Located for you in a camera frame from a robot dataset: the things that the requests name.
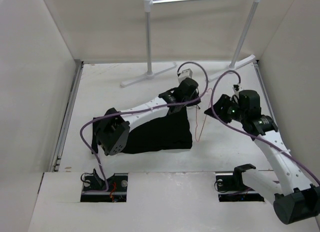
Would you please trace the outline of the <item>black trousers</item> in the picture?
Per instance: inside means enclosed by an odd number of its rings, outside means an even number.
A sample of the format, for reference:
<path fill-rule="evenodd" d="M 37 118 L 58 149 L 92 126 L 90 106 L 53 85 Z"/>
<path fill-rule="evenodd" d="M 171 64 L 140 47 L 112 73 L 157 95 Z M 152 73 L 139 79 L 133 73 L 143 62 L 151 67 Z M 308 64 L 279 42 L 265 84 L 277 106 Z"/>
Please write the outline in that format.
<path fill-rule="evenodd" d="M 141 154 L 161 150 L 188 150 L 193 139 L 187 109 L 152 119 L 131 129 L 129 122 L 120 115 L 93 123 L 91 147 L 95 153 L 101 146 L 104 154 Z"/>

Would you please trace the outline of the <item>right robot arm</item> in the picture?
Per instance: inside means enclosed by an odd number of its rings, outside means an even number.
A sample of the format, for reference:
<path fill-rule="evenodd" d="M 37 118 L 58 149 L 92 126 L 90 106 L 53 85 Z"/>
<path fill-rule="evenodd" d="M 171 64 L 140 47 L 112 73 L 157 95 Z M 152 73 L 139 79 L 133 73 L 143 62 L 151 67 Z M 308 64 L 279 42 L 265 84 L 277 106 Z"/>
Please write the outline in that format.
<path fill-rule="evenodd" d="M 252 164 L 234 168 L 232 184 L 258 192 L 273 205 L 278 219 L 285 225 L 320 214 L 320 188 L 301 171 L 284 145 L 274 120 L 262 114 L 260 96 L 255 90 L 242 90 L 232 97 L 223 94 L 205 112 L 223 123 L 241 123 L 243 131 L 263 152 L 279 183 L 264 176 Z"/>

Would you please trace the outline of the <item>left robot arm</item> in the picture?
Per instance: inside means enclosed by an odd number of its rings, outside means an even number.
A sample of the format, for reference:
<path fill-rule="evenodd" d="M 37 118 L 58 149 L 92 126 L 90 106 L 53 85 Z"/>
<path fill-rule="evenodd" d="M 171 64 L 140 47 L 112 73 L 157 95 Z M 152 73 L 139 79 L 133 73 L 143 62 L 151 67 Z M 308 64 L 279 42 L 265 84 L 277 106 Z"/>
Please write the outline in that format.
<path fill-rule="evenodd" d="M 122 115 L 115 108 L 108 109 L 105 119 L 93 123 L 93 150 L 102 148 L 105 155 L 113 156 L 190 149 L 193 140 L 184 103 L 200 103 L 198 86 L 195 80 L 185 78 L 178 87 L 137 106 L 138 114 Z"/>

